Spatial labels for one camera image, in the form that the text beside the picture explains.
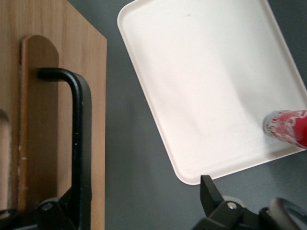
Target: red can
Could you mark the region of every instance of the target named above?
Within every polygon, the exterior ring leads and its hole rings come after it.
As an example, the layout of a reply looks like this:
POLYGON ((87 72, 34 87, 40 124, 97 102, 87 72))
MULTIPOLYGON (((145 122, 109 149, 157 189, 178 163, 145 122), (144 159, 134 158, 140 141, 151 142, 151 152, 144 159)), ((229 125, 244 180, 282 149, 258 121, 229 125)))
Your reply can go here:
POLYGON ((271 137, 307 149, 307 110, 274 111, 264 118, 263 131, 271 137))

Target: gray floor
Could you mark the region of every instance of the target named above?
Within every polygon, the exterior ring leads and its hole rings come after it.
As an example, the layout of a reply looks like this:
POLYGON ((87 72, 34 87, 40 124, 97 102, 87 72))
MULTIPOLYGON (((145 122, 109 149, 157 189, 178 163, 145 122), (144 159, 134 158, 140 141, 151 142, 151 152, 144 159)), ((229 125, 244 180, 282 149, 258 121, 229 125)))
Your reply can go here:
MULTIPOLYGON (((118 12, 131 1, 69 2, 108 40, 106 229, 191 229, 204 216, 200 187, 176 178, 117 28, 118 12)), ((269 2, 307 82, 306 1, 269 2)), ((223 195, 240 198, 254 212, 274 197, 307 210, 306 166, 307 155, 301 152, 215 183, 223 195)))

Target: black clamp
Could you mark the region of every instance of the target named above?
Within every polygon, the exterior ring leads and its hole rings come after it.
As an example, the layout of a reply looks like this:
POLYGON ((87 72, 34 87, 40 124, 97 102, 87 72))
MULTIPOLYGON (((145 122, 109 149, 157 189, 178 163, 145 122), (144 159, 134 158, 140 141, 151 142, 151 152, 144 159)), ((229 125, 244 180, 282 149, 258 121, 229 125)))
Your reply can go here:
POLYGON ((259 214, 235 201, 225 201, 210 176, 201 176, 201 204, 206 217, 193 230, 301 230, 306 213, 295 204, 277 198, 259 214))

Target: screw head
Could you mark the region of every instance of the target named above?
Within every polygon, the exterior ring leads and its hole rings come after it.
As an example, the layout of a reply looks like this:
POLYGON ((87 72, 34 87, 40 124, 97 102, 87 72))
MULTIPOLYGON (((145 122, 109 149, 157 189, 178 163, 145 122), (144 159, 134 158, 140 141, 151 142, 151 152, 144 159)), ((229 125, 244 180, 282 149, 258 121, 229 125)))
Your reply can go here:
POLYGON ((11 214, 6 211, 5 213, 0 214, 0 219, 6 219, 7 217, 9 217, 11 214))
POLYGON ((41 207, 41 209, 42 209, 43 211, 48 211, 48 210, 50 210, 52 207, 53 207, 53 204, 52 204, 52 203, 47 203, 47 204, 43 205, 43 206, 41 207))
POLYGON ((230 209, 237 209, 238 206, 234 203, 234 202, 228 202, 227 203, 227 206, 230 208, 230 209))

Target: wooden board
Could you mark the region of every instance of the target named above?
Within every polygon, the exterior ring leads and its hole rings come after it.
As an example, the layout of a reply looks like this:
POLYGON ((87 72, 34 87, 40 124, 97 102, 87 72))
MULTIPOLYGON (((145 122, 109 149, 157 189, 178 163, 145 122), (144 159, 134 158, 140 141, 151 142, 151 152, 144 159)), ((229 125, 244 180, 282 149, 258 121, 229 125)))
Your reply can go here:
POLYGON ((19 210, 31 212, 57 196, 58 83, 40 80, 38 68, 57 68, 59 54, 43 36, 21 45, 19 210))
MULTIPOLYGON (((12 139, 10 207, 18 206, 20 129, 20 42, 28 35, 48 38, 59 52, 59 67, 82 75, 92 92, 92 229, 104 228, 106 39, 66 0, 0 1, 0 109, 12 139)), ((59 86, 58 195, 71 185, 71 92, 59 86)))
POLYGON ((0 210, 7 209, 10 200, 10 140, 10 123, 5 112, 0 110, 0 210))

